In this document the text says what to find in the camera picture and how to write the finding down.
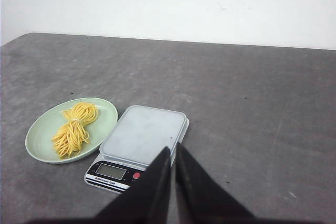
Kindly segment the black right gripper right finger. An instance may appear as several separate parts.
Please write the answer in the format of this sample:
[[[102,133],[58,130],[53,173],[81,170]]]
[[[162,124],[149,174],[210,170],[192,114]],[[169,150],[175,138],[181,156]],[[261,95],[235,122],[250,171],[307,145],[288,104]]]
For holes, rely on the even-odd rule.
[[[257,218],[216,183],[182,145],[176,148],[176,183],[193,223],[258,223]]]

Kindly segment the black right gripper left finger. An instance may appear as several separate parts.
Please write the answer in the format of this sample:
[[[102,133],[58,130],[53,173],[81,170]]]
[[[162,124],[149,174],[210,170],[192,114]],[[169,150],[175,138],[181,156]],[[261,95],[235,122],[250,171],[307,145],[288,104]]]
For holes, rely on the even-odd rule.
[[[171,191],[171,157],[163,148],[129,189],[103,208],[95,223],[166,223]]]

